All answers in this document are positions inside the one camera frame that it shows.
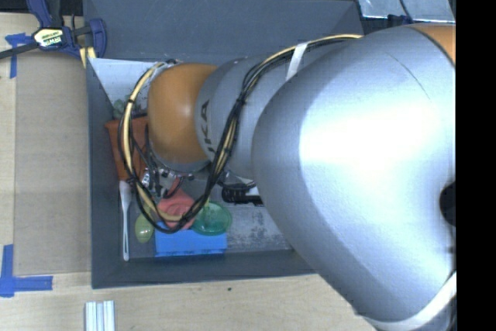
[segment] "orange object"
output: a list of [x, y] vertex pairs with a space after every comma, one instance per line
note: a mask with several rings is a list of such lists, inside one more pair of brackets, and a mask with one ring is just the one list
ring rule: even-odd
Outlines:
[[[171, 198], [163, 198], [158, 203], [157, 207], [160, 211], [165, 212], [168, 215], [183, 215], [185, 214], [190, 207], [195, 203], [195, 200], [188, 195], [185, 191], [179, 188], [174, 196]], [[186, 225], [184, 225], [181, 229], [189, 229], [195, 219], [189, 221]], [[165, 222], [165, 224], [172, 228], [177, 225], [177, 222]]]
[[148, 91], [150, 149], [171, 164], [206, 162], [195, 129], [195, 104], [215, 65], [187, 63], [156, 76]]
[[[143, 152], [146, 151], [145, 148], [145, 128], [148, 123], [148, 118], [146, 116], [139, 117], [133, 119], [133, 135], [138, 143], [139, 147]], [[119, 129], [119, 120], [114, 119], [105, 124], [105, 128], [108, 130], [108, 135], [110, 136], [110, 143], [112, 145], [112, 154], [114, 156], [115, 168], [117, 169], [117, 175], [119, 176], [120, 181], [125, 181], [129, 178], [127, 174], [126, 167], [124, 166], [124, 160], [121, 158], [121, 154], [119, 152], [118, 140], [117, 140], [117, 131]], [[141, 178], [142, 173], [145, 170], [145, 163], [140, 157], [140, 154], [137, 150], [133, 153], [133, 165], [136, 169], [138, 176]]]
[[452, 24], [418, 23], [408, 27], [417, 29], [436, 42], [446, 55], [456, 62], [456, 26]]

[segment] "blue clamp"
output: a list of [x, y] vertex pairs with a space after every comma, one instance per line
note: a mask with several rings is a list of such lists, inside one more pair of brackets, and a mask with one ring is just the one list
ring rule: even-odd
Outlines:
[[14, 246], [3, 247], [2, 273], [0, 274], [0, 297], [11, 298], [21, 291], [52, 290], [53, 276], [33, 276], [17, 278], [12, 276], [12, 260]]
[[[0, 51], [0, 59], [14, 57], [16, 54], [26, 51], [40, 49], [42, 51], [59, 51], [74, 58], [81, 59], [82, 47], [77, 41], [80, 35], [91, 34], [91, 46], [95, 55], [101, 58], [105, 54], [107, 47], [107, 36], [105, 25], [101, 19], [92, 19], [89, 24], [77, 29], [70, 29], [64, 26], [64, 19], [60, 15], [60, 0], [26, 0], [29, 12], [33, 14], [40, 23], [39, 29], [29, 38], [29, 43], [19, 46], [19, 40], [24, 36], [14, 36], [17, 40], [12, 49]], [[11, 78], [17, 73], [17, 63], [14, 62], [11, 68]]]
[[[34, 39], [25, 33], [17, 33], [14, 35], [7, 35], [5, 40], [12, 48], [16, 48], [19, 44], [34, 43]], [[13, 55], [10, 60], [10, 78], [13, 79], [17, 76], [17, 56]]]

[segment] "gray box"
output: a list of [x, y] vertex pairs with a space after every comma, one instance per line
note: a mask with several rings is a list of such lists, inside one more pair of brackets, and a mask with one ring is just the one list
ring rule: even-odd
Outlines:
[[[356, 5], [345, 1], [83, 0], [83, 6], [86, 21], [104, 20], [108, 34], [105, 58], [112, 59], [178, 58], [222, 64], [237, 57], [269, 55], [321, 36], [362, 33]], [[264, 225], [277, 243], [264, 241], [264, 229], [258, 237], [250, 237], [252, 240], [244, 240], [235, 250], [229, 250], [229, 241], [239, 242], [243, 239], [241, 234], [250, 232], [250, 225], [245, 224], [236, 231], [233, 223], [228, 250], [223, 255], [156, 258], [150, 246], [133, 242], [135, 206], [130, 211], [131, 260], [125, 262], [120, 240], [119, 183], [104, 127], [112, 118], [112, 104], [90, 64], [86, 78], [93, 288], [313, 273], [306, 262], [281, 241], [284, 237], [278, 236], [278, 230], [270, 225], [265, 209], [246, 207], [239, 211], [239, 206], [238, 217], [251, 213], [254, 222], [260, 223], [265, 216]]]

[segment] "table surface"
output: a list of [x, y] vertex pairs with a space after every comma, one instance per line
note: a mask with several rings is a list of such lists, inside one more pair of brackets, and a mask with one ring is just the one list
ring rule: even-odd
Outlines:
[[[30, 18], [21, 18], [26, 33], [36, 28]], [[0, 24], [0, 50], [9, 48], [5, 35], [18, 32], [10, 20]], [[0, 249], [14, 241], [15, 230], [16, 80], [9, 78], [9, 68], [10, 59], [0, 60]], [[0, 328], [81, 330], [85, 302], [113, 300], [118, 330], [373, 329], [315, 274], [105, 290], [92, 290], [90, 279], [89, 272], [55, 274], [52, 291], [0, 298]]]

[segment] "small object in bin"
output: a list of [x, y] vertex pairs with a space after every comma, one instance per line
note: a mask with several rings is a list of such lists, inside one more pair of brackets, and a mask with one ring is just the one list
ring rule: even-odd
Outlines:
[[191, 228], [202, 235], [216, 236], [225, 233], [232, 221], [231, 213], [225, 207], [208, 202], [196, 215]]
[[148, 222], [143, 214], [139, 214], [134, 224], [134, 233], [140, 243], [148, 243], [154, 231], [153, 225]]
[[191, 229], [180, 230], [171, 235], [157, 232], [155, 233], [155, 248], [155, 257], [220, 254], [226, 251], [227, 236], [225, 233], [217, 236], [204, 236]]
[[[165, 212], [169, 215], [183, 215], [188, 212], [188, 210], [194, 203], [195, 200], [185, 191], [179, 188], [174, 196], [172, 196], [171, 198], [161, 199], [157, 207], [160, 211]], [[184, 225], [182, 229], [189, 229], [194, 221], [195, 219], [192, 219], [191, 221], [186, 223], [186, 225]], [[166, 222], [166, 225], [169, 228], [173, 228], [174, 226], [176, 226], [176, 224], [177, 223], [173, 221]]]

